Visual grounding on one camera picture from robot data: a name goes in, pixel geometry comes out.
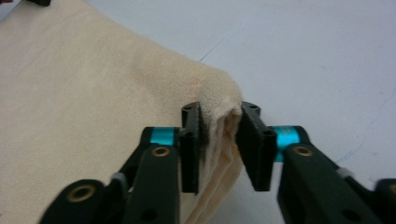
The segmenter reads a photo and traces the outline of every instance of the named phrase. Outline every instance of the cloth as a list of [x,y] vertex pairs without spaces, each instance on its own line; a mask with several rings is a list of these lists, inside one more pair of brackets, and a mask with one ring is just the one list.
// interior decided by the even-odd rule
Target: cloth
[[241,110],[224,72],[134,34],[82,0],[21,2],[0,23],[0,223],[37,222],[68,184],[109,178],[146,126],[199,101],[209,143],[181,222],[205,223],[239,176]]

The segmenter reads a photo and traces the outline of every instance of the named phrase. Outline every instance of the white table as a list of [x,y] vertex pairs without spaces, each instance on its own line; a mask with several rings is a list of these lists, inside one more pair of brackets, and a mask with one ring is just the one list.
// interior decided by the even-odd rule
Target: white table
[[[396,177],[395,1],[87,2],[128,29],[227,71],[245,100],[262,108],[267,125],[304,126],[365,187]],[[210,223],[283,223],[280,170],[277,163],[266,193],[254,192],[244,172]]]

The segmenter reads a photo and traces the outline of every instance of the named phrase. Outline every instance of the towel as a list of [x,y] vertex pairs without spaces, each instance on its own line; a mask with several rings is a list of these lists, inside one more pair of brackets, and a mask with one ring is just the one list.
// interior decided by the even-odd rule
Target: towel
[[134,34],[82,0],[22,1],[0,22],[0,223],[37,222],[68,184],[105,183],[147,126],[200,102],[209,141],[182,223],[206,223],[239,176],[241,93],[226,73]]

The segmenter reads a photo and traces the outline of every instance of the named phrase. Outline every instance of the beige fabric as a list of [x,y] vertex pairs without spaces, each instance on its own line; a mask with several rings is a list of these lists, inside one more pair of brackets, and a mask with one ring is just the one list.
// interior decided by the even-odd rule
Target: beige fabric
[[35,223],[66,185],[108,183],[146,126],[201,103],[210,142],[181,220],[205,223],[241,170],[241,95],[227,74],[136,35],[82,0],[21,2],[0,22],[0,223]]

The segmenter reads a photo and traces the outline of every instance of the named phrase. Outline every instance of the brass screw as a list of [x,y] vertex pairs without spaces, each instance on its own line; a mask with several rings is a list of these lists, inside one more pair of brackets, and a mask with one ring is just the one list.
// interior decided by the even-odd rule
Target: brass screw
[[169,150],[169,148],[167,147],[156,147],[151,151],[152,155],[155,157],[164,157],[167,156],[170,152],[171,150]]
[[314,154],[312,150],[307,147],[295,147],[293,150],[295,151],[295,153],[299,154],[300,156],[308,157]]
[[70,203],[83,202],[95,193],[95,187],[92,185],[83,185],[73,189],[68,195],[67,200]]

